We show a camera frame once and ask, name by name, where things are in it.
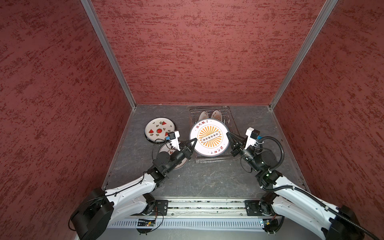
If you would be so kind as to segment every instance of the red textured wall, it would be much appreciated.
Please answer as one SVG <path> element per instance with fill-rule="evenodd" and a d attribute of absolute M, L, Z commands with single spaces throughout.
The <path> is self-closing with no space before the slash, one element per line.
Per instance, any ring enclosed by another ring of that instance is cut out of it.
<path fill-rule="evenodd" d="M 79 0 L 0 3 L 0 239 L 72 239 L 130 106 Z"/>
<path fill-rule="evenodd" d="M 311 191 L 384 239 L 384 2 L 339 0 L 275 112 Z"/>
<path fill-rule="evenodd" d="M 137 103 L 269 104 L 325 0 L 94 0 Z"/>

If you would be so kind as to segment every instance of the white plate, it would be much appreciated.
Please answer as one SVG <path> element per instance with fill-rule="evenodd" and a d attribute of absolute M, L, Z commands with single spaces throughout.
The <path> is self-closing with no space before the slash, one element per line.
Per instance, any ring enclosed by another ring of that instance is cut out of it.
<path fill-rule="evenodd" d="M 175 151 L 175 148 L 170 149 L 170 143 L 169 142 L 164 144 L 159 150 L 159 152 L 167 152 L 167 153 L 169 153 L 169 155 L 171 155 L 174 151 Z M 188 160 L 187 158 L 184 158 L 183 160 L 181 160 L 181 163 L 179 165 L 177 165 L 174 169 L 181 168 L 187 162 L 187 160 Z"/>
<path fill-rule="evenodd" d="M 219 120 L 219 121 L 223 120 L 221 117 L 221 112 L 217 109 L 211 114 L 211 118 Z"/>
<path fill-rule="evenodd" d="M 200 120 L 203 120 L 203 119 L 207 119 L 208 118 L 208 113 L 207 113 L 207 111 L 202 111 L 201 113 L 200 113 L 200 116 L 199 116 L 199 121 Z"/>
<path fill-rule="evenodd" d="M 195 151 L 206 157 L 222 154 L 228 147 L 228 128 L 222 122 L 208 118 L 198 121 L 191 129 L 189 139 L 197 138 Z"/>
<path fill-rule="evenodd" d="M 145 136 L 152 142 L 164 142 L 169 132 L 175 131 L 175 124 L 168 118 L 155 118 L 145 127 Z"/>

